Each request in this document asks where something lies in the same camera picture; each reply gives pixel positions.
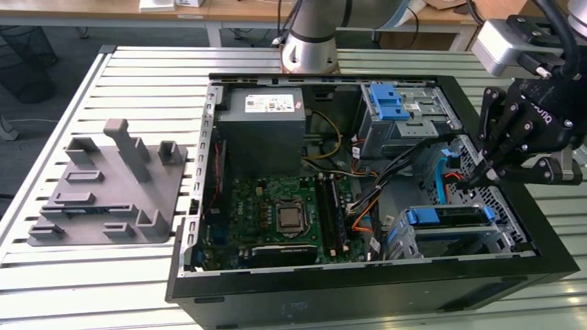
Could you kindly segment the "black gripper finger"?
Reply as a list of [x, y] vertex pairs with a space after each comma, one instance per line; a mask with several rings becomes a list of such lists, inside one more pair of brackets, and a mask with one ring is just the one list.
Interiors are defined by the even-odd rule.
[[534, 106], [528, 102], [500, 103], [500, 113], [491, 126], [491, 136], [496, 139], [491, 159], [498, 181], [528, 181], [532, 178], [531, 167], [523, 165], [530, 158], [527, 139], [538, 126], [532, 112]]
[[480, 125], [477, 129], [480, 161], [473, 170], [459, 182], [461, 189], [491, 186], [499, 179], [494, 170], [495, 161], [491, 159], [496, 139], [492, 137], [492, 125], [500, 113], [500, 88], [487, 87], [483, 92], [480, 107]]

